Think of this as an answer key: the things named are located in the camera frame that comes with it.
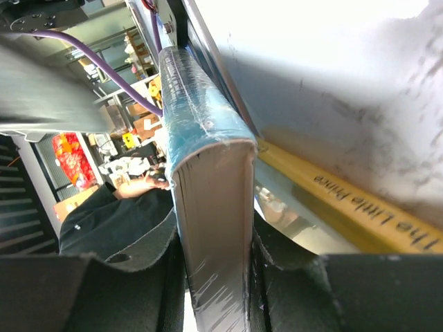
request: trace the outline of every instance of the red plastic bag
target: red plastic bag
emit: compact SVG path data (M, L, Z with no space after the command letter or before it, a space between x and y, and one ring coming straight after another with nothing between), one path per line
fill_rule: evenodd
M53 137L55 157L68 179L79 189L86 189L96 182L75 133L61 133Z

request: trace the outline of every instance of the person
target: person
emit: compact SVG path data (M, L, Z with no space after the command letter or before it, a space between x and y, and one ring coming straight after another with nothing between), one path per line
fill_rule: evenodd
M60 231L60 254L94 252L102 260L155 228L173 207L167 182L149 176L122 184L105 183L72 211Z

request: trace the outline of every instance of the plastic-wrapped book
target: plastic-wrapped book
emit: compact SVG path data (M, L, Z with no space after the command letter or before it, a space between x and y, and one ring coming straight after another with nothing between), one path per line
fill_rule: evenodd
M200 332L248 331L253 134L186 50L160 54L168 177Z

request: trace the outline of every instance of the person's hand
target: person's hand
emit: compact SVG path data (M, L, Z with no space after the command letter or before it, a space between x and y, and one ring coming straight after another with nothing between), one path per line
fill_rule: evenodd
M138 197L154 188L166 189L168 187L169 183L167 181L160 182L146 176L145 178L135 178L128 183L123 183L114 192L114 196L117 199L130 199Z

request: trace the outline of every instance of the black shirt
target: black shirt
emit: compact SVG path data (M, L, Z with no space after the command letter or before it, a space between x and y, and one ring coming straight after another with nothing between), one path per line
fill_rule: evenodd
M157 226L173 206L167 190L121 200L114 191L106 183L67 216L60 231L60 254L94 252L105 260Z

